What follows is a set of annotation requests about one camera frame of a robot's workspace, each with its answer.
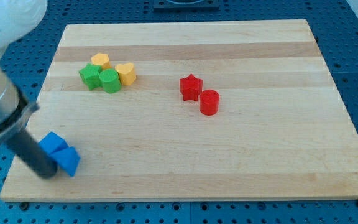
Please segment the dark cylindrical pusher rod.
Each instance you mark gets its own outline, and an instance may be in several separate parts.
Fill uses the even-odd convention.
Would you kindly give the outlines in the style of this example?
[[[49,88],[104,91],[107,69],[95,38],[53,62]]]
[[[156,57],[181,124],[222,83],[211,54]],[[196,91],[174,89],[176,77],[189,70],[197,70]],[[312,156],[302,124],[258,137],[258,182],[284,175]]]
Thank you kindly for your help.
[[[25,129],[8,139],[6,145],[39,177],[49,179],[57,173],[57,164]]]

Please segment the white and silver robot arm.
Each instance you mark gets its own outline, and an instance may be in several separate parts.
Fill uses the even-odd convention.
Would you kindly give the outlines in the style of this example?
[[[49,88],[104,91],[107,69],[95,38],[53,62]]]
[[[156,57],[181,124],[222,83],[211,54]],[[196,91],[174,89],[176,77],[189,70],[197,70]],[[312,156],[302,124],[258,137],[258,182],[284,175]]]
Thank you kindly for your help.
[[[9,44],[40,24],[47,7],[47,0],[0,0],[0,59]],[[49,179],[57,173],[57,165],[25,129],[38,108],[0,68],[0,145],[5,144],[39,177]]]

